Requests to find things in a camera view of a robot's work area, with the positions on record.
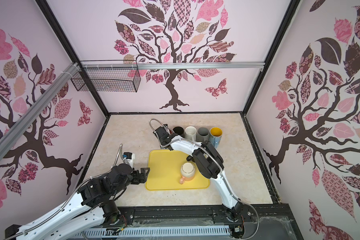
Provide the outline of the orange speckled mug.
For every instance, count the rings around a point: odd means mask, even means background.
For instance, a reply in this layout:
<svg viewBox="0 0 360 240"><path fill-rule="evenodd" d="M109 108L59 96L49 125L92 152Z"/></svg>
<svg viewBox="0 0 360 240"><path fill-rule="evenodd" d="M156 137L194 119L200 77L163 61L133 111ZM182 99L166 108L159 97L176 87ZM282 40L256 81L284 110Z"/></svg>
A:
<svg viewBox="0 0 360 240"><path fill-rule="evenodd" d="M184 163L181 166L181 178L180 178L180 184L184 184L185 182L189 182L194 179L196 174L196 168L195 166L190 163Z"/></svg>

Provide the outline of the grey mug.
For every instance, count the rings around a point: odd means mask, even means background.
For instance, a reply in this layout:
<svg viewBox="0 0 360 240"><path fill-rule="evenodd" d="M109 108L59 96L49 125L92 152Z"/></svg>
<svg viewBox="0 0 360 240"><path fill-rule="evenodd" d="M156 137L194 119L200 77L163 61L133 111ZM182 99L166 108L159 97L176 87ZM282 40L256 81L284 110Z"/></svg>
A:
<svg viewBox="0 0 360 240"><path fill-rule="evenodd" d="M200 127L197 131L197 142L209 141L210 131L208 128Z"/></svg>

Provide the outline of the aluminium rail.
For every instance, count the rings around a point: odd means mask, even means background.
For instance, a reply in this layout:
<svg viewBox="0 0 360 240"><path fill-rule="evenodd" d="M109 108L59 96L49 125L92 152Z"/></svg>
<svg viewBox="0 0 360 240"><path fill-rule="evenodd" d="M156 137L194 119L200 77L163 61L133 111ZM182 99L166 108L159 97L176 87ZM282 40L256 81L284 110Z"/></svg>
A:
<svg viewBox="0 0 360 240"><path fill-rule="evenodd" d="M8 133L0 139L0 161L12 148L18 139L24 134L32 122L39 116L42 110L51 102L61 88L80 70L77 63L71 63L44 94L32 104L27 112L9 129Z"/></svg>
<svg viewBox="0 0 360 240"><path fill-rule="evenodd" d="M83 68L133 68L136 70L164 69L263 69L264 62L228 62L228 63L128 63L117 61L81 61Z"/></svg>

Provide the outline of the black base frame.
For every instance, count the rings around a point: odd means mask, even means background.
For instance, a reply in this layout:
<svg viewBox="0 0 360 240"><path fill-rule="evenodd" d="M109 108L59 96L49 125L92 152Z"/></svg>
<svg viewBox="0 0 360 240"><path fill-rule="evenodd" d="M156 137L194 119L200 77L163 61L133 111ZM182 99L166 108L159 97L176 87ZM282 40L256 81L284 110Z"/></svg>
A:
<svg viewBox="0 0 360 240"><path fill-rule="evenodd" d="M301 240L303 236L287 204L239 206L234 212L222 205L120 207L103 213L87 213L71 223L58 227L48 239L70 239L91 228L118 229L127 227L228 226L231 235L191 238ZM185 237L118 238L121 239L182 239Z"/></svg>

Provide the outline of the blue butterfly mug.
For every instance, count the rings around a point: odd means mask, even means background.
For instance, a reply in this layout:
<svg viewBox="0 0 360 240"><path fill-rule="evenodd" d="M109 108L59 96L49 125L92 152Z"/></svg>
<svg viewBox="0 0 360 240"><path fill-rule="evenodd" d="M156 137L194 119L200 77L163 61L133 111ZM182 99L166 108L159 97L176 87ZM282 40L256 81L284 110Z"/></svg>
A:
<svg viewBox="0 0 360 240"><path fill-rule="evenodd" d="M218 127L213 127L210 129L209 133L209 142L214 146L215 149L218 148L221 139L223 136L223 130Z"/></svg>

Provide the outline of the white ribbed mug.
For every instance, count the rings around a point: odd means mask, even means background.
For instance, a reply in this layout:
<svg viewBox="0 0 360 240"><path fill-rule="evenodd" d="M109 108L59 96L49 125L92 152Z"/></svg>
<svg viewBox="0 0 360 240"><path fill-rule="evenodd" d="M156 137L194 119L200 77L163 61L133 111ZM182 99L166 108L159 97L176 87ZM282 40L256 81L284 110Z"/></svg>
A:
<svg viewBox="0 0 360 240"><path fill-rule="evenodd" d="M193 126L185 128L185 138L187 140L195 142L197 140L197 129Z"/></svg>

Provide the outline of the aluminium rail left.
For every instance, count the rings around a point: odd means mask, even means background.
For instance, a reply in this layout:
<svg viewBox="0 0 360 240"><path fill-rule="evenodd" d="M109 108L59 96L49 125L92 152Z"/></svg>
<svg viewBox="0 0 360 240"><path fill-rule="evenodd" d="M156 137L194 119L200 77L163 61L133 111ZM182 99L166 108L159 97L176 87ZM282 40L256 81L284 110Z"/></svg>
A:
<svg viewBox="0 0 360 240"><path fill-rule="evenodd" d="M9 129L8 133L0 139L0 161L12 148L18 139L24 134L32 122L39 116L42 110L51 102L61 88L80 70L77 63L71 63L44 94L32 104L27 112Z"/></svg>

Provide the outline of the black mug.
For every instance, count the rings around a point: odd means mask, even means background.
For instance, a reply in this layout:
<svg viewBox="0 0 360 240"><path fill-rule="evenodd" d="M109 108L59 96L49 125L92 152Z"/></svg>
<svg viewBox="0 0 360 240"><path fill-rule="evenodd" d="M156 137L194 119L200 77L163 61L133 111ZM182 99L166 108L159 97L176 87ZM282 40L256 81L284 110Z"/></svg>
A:
<svg viewBox="0 0 360 240"><path fill-rule="evenodd" d="M184 128L177 126L177 127L174 127L174 128L173 128L173 131L174 131L175 134L181 136L182 138L185 137L185 130L184 130Z"/></svg>

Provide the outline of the aluminium rail back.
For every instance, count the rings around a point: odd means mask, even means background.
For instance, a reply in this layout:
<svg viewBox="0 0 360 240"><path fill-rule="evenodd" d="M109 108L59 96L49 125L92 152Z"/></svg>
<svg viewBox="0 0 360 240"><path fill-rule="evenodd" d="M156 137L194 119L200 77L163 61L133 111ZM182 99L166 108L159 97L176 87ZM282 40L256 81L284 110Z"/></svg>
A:
<svg viewBox="0 0 360 240"><path fill-rule="evenodd" d="M133 68L136 70L164 69L263 69L264 62L228 62L228 63L128 63L117 61L81 61L83 68Z"/></svg>

